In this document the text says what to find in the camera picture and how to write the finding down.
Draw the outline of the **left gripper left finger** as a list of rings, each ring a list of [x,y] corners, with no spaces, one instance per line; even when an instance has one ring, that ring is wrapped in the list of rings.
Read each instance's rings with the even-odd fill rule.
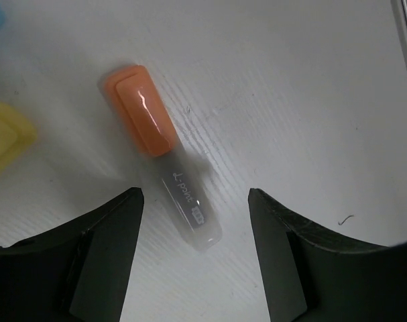
[[[118,321],[143,214],[131,188],[76,219],[0,246],[0,321]]]

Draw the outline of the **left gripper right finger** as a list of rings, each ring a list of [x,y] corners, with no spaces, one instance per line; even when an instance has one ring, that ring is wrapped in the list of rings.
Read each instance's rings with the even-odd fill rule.
[[[407,242],[347,237],[261,189],[248,203],[272,321],[407,321]]]

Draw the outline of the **yellow cap highlighter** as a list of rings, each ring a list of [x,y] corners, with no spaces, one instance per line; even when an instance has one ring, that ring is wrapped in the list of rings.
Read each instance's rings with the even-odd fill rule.
[[[0,173],[37,138],[34,125],[18,110],[0,102]]]

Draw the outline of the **orange cap highlighter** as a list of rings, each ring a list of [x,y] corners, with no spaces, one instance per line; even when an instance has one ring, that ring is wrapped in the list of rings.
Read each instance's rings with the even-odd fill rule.
[[[118,68],[104,79],[103,91],[158,175],[181,237],[199,252],[215,245],[222,238],[221,225],[147,68]]]

